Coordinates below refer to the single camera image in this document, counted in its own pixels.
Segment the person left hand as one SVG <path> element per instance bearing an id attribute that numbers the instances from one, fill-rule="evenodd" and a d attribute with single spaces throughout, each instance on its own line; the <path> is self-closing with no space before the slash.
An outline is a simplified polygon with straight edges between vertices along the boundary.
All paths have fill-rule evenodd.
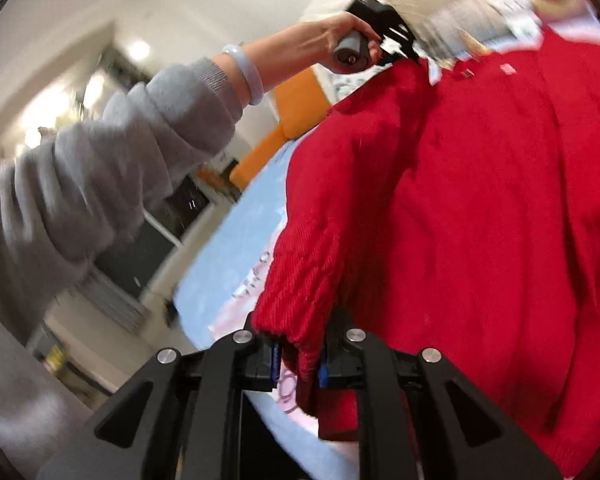
<path id="1" fill-rule="evenodd" d="M 257 67 L 263 89 L 268 91 L 315 64 L 336 74 L 362 72 L 362 68 L 340 63 L 334 55 L 341 39 L 351 32 L 359 32 L 366 40 L 370 56 L 367 66 L 376 64 L 380 58 L 380 37 L 369 24 L 348 12 L 321 21 L 295 24 L 250 42 L 242 50 Z"/>

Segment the grey sleeved left forearm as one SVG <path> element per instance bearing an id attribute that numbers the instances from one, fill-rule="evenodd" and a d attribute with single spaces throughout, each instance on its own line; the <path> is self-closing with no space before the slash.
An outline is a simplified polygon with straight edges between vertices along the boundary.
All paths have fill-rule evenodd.
<path id="1" fill-rule="evenodd" d="M 0 311 L 35 313 L 218 154 L 242 104 L 208 58 L 110 99 L 0 170 Z"/>

